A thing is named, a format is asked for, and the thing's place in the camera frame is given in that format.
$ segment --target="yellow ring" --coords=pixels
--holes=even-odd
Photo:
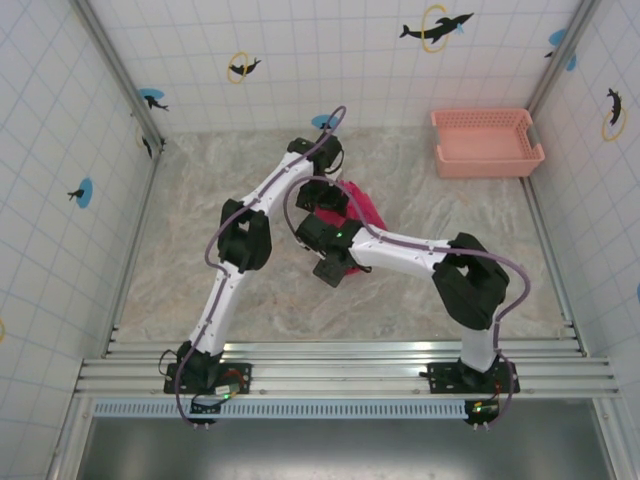
[[[136,126],[136,145],[138,145],[138,148],[144,147],[144,145],[142,144],[142,133],[140,132],[140,125]]]
[[[244,57],[244,70],[242,71],[242,77],[240,77],[240,79],[236,82],[231,79],[231,65],[233,65],[233,62],[235,62],[236,58],[238,57]],[[247,52],[236,53],[233,57],[231,57],[231,60],[229,60],[229,65],[227,66],[227,80],[229,80],[231,83],[235,85],[242,83],[242,81],[244,80],[244,77],[247,76],[248,69],[249,69],[249,55],[247,55]]]
[[[607,133],[606,133],[607,132],[607,120],[609,120],[613,116],[613,112],[607,113],[605,115],[605,117],[604,117],[604,120],[602,121],[602,139],[605,142],[613,142],[620,135],[622,135],[622,132],[624,131],[624,127],[627,126],[627,111],[623,107],[620,107],[620,111],[622,113],[624,113],[624,119],[622,120],[622,127],[620,127],[620,131],[618,133],[616,133],[614,136],[607,137]]]
[[[442,5],[432,5],[429,8],[427,8],[424,11],[424,15],[422,16],[422,28],[420,29],[420,39],[422,40],[422,49],[427,52],[427,53],[438,53],[440,50],[442,50],[444,47],[447,46],[447,42],[449,41],[449,34],[447,33],[444,37],[444,43],[442,44],[442,46],[440,48],[436,48],[435,50],[431,50],[429,47],[427,47],[427,44],[425,43],[425,38],[424,38],[424,27],[425,27],[425,23],[427,22],[427,15],[429,15],[429,13],[433,10],[440,10],[442,13],[447,13],[447,9],[444,8]]]

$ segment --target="grid wall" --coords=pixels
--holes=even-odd
[[[151,161],[66,0],[3,0],[0,66],[0,478],[43,478]]]
[[[92,2],[136,85],[164,94],[169,111],[152,114],[166,134],[308,126],[341,103],[349,126],[422,125],[437,108],[523,107],[578,4],[445,0],[445,13],[426,0]],[[419,33],[429,8],[425,35],[451,19],[449,33],[425,40],[428,50],[444,47],[435,53]],[[400,38],[403,25],[418,37]],[[259,61],[244,77],[239,52]]]
[[[577,58],[536,119],[547,159],[533,179],[579,330],[612,358],[640,472],[640,2],[605,0]]]

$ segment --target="red object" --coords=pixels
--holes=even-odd
[[[382,218],[380,218],[380,214],[378,213],[378,210],[376,210],[376,207],[373,205],[373,202],[371,201],[371,198],[369,198],[369,195],[367,195],[362,190],[360,190],[358,186],[353,182],[340,182],[340,184],[342,184],[342,186],[344,186],[344,188],[346,188],[349,191],[349,193],[353,196],[356,202],[358,202],[358,205],[360,206],[362,213],[364,213],[364,218],[367,220],[368,223],[370,223],[371,225],[375,225],[376,227],[381,228],[383,230],[387,229],[387,226],[385,225]],[[360,217],[358,217],[358,212],[356,212],[356,209],[353,206],[353,202],[351,200],[349,200],[349,203],[347,204],[346,217],[343,217],[342,215],[336,212],[323,210],[322,208],[316,208],[314,213],[320,220],[326,223],[329,223],[331,225],[335,225],[336,227],[342,226],[342,224],[347,218],[360,220]],[[347,271],[347,275],[358,273],[360,271],[361,270],[359,268],[350,268]]]

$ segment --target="metal frame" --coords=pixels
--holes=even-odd
[[[145,138],[159,150],[162,145],[160,130],[153,121],[153,118],[151,118],[151,114],[142,101],[142,98],[140,98],[138,90],[129,76],[129,72],[127,72],[118,52],[116,52],[111,44],[107,32],[105,32],[89,0],[69,0],[69,3],[100,53],[107,70],[113,75],[113,79],[118,84],[120,92],[126,98],[129,107],[131,107],[133,111],[133,115],[140,123],[140,128],[142,128]]]
[[[86,360],[77,396],[171,398],[162,392],[158,359],[176,344],[112,343],[106,359]],[[611,398],[618,386],[606,358],[583,357],[577,340],[502,342],[517,366],[522,392],[515,398]],[[230,343],[223,360],[253,365],[251,393],[234,399],[474,399],[429,393],[418,373],[432,361],[455,361],[459,341]],[[161,367],[171,362],[166,358]]]
[[[538,113],[540,113],[540,110],[546,100],[549,98],[553,87],[558,82],[562,72],[564,72],[571,56],[575,53],[578,42],[582,38],[584,31],[601,3],[602,0],[582,0],[578,6],[578,11],[571,20],[571,24],[567,28],[562,42],[560,42],[560,45],[556,48],[553,56],[551,57],[549,67],[544,72],[540,83],[538,83],[538,86],[529,101],[527,108],[534,120]]]
[[[557,82],[564,65],[592,18],[601,0],[584,0],[562,44],[534,93],[530,110],[535,117]],[[160,145],[159,130],[139,98],[124,65],[100,25],[88,0],[70,0],[84,22],[107,67],[138,118],[146,138]],[[117,325],[129,288],[142,232],[153,191],[158,158],[146,185],[138,215],[121,290],[111,310]],[[574,330],[571,306],[562,283],[535,191],[530,180],[523,182],[533,221],[536,225],[551,279],[565,318],[564,329],[556,339],[507,340],[505,354],[515,361],[523,399],[594,399],[603,442],[618,478],[630,478],[630,463],[613,400],[620,393],[606,358],[590,358]],[[77,383],[58,453],[49,478],[75,478],[80,469],[84,446],[93,418],[100,416],[177,417],[174,399],[162,393],[163,378],[157,371],[158,358],[179,341],[164,343],[120,343],[117,326],[105,342],[102,359],[85,360]],[[231,343],[224,360],[246,361],[254,365],[252,393],[226,404],[218,417],[238,418],[433,418],[439,409],[456,413],[464,395],[431,395],[418,372],[430,361],[455,360],[460,342],[302,342]]]

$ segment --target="pink basket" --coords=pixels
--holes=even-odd
[[[438,110],[431,122],[437,132],[436,165],[443,178],[527,177],[544,160],[524,108]]]

